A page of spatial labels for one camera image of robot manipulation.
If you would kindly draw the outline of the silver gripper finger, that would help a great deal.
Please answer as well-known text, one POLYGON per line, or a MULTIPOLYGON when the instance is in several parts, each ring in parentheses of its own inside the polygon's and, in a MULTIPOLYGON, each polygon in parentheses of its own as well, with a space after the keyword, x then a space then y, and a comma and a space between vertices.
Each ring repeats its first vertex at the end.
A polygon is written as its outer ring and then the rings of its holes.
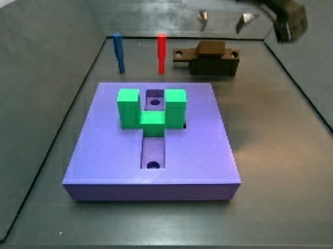
POLYGON ((200 23, 200 31, 204 31, 207 23, 208 23, 208 11, 199 10, 197 21, 200 23))
POLYGON ((235 25, 235 32, 240 33, 241 28, 258 17, 259 17, 258 14, 243 13, 235 25))

